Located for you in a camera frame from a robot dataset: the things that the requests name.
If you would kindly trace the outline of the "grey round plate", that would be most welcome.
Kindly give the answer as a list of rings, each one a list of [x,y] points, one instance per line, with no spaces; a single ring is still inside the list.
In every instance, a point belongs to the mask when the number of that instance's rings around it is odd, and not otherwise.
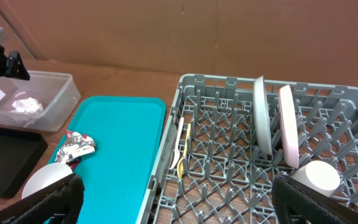
[[[259,149],[272,155],[270,116],[264,77],[256,78],[253,89],[254,122]]]

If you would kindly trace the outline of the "white napkin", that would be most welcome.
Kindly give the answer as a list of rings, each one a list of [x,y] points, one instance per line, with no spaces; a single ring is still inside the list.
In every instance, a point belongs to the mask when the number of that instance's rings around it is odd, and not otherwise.
[[[31,97],[14,101],[12,107],[14,108],[13,113],[22,114],[40,114],[44,110],[42,104]]]

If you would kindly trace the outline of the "pink round plate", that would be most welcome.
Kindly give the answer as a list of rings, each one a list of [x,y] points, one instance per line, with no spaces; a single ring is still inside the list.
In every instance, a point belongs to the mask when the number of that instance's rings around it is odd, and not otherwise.
[[[288,166],[297,169],[299,167],[298,130],[293,96],[289,85],[279,89],[278,100],[284,159]]]

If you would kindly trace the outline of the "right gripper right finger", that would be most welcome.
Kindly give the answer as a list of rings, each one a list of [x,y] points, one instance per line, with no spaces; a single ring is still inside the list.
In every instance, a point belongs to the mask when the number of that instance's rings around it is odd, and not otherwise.
[[[358,213],[287,175],[274,179],[272,200],[280,224],[358,224]]]

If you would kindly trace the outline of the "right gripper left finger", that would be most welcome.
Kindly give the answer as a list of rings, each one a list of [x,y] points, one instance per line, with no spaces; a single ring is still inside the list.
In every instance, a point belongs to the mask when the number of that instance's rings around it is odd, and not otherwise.
[[[85,186],[70,174],[0,211],[2,223],[76,224],[84,201]]]

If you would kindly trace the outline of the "white paper cup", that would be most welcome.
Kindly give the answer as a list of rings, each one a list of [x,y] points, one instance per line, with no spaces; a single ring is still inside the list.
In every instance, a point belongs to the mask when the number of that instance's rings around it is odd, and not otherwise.
[[[341,183],[337,170],[323,161],[311,161],[290,177],[327,197],[330,197]]]

